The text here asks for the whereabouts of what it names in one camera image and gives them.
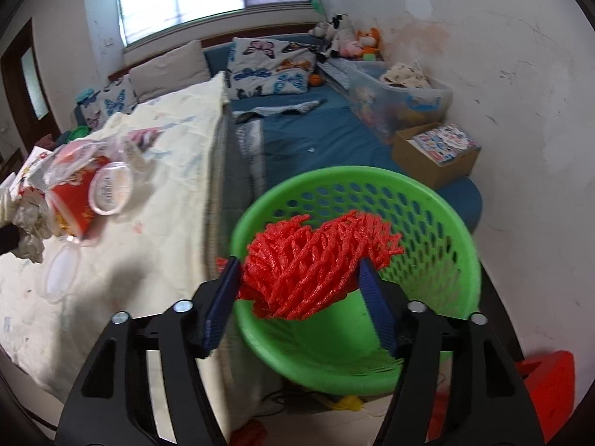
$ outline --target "red plastic stool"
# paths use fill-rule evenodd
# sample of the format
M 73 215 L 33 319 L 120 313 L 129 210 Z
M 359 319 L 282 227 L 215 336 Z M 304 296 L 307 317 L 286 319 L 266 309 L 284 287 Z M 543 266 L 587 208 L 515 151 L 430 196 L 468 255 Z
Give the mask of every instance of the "red plastic stool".
M 574 356 L 565 350 L 517 363 L 546 442 L 566 423 L 574 407 Z M 436 394 L 428 439 L 440 437 L 448 395 Z

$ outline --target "clear plastic container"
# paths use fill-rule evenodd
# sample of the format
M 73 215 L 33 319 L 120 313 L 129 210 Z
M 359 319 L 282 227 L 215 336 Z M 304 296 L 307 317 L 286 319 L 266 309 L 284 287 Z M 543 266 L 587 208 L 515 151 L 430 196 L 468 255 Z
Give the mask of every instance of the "clear plastic container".
M 432 78 L 432 88 L 382 83 L 379 77 L 389 68 L 387 62 L 352 62 L 347 68 L 351 110 L 385 144 L 392 144 L 397 130 L 443 120 L 452 103 L 450 87 Z

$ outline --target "pillow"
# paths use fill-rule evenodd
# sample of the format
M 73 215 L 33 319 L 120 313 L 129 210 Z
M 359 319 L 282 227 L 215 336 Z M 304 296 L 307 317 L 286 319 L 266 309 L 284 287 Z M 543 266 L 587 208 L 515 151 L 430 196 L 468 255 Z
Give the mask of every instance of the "pillow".
M 225 70 L 230 98 L 303 94 L 314 71 L 313 46 L 253 38 L 234 38 Z
M 189 85 L 210 80 L 210 70 L 200 40 L 192 40 L 130 70 L 139 102 L 146 102 Z
M 110 82 L 103 90 L 83 99 L 78 108 L 87 126 L 91 130 L 98 130 L 113 114 L 116 112 L 130 114 L 138 103 L 130 77 L 125 75 Z

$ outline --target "wooden door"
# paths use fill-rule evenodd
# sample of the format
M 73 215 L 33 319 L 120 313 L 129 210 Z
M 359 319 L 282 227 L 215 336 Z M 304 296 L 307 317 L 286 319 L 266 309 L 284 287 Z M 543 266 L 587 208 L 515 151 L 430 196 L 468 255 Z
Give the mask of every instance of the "wooden door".
M 0 70 L 10 111 L 27 151 L 47 134 L 58 138 L 60 130 L 39 77 L 31 20 L 2 55 Z

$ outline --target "window sill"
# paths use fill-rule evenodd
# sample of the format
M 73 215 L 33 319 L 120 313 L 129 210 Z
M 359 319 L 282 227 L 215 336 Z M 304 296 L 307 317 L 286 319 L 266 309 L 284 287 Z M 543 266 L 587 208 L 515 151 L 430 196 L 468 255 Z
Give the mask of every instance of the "window sill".
M 227 13 L 220 13 L 215 14 L 212 16 L 207 16 L 205 18 L 200 18 L 198 20 L 192 20 L 190 22 L 181 23 L 180 25 L 171 26 L 170 28 L 166 28 L 160 32 L 148 35 L 147 37 L 141 38 L 130 45 L 124 47 L 124 53 L 131 52 L 132 50 L 136 50 L 148 43 L 154 42 L 159 40 L 163 37 L 168 35 L 172 35 L 174 33 L 178 33 L 183 30 L 187 30 L 190 28 L 194 28 L 197 26 L 202 26 L 207 23 L 216 23 L 216 22 L 223 22 L 228 19 L 237 18 L 240 16 L 247 16 L 251 14 L 259 14 L 259 13 L 268 13 L 268 12 L 282 12 L 287 10 L 307 10 L 312 9 L 310 3 L 307 1 L 296 1 L 296 2 L 288 2 L 288 3 L 273 3 L 273 4 L 264 4 L 258 6 L 250 6 L 248 8 L 244 8 L 241 10 L 236 10 L 234 12 L 227 12 Z

